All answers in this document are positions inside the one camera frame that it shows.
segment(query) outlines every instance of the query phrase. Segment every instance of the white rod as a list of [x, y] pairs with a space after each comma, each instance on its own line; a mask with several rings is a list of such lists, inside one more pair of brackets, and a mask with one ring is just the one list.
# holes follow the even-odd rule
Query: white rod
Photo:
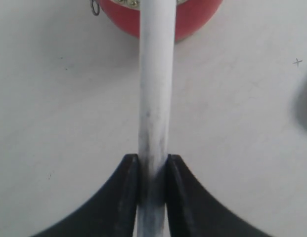
[[140, 1], [141, 198], [138, 237], [161, 237], [164, 171], [168, 156], [176, 0]]

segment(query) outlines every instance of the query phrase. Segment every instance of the white surface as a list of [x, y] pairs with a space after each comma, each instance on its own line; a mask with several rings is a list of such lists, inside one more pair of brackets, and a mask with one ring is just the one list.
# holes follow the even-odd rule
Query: white surface
[[[88, 1], [0, 1], [0, 237], [60, 220], [136, 151], [137, 57]], [[170, 152], [256, 227], [307, 237], [307, 0], [224, 1], [174, 69]]]
[[140, 5], [140, 202], [138, 237], [162, 237], [165, 217], [161, 171], [168, 157], [174, 61], [176, 1], [144, 0]]

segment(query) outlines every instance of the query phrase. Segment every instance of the red ball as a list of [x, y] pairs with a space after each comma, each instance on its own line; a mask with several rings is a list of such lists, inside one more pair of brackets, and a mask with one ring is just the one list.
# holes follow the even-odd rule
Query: red ball
[[[96, 0], [106, 15], [123, 31], [139, 37], [140, 11], [111, 0]], [[217, 11], [222, 0], [187, 0], [176, 8], [175, 40], [200, 29]]]

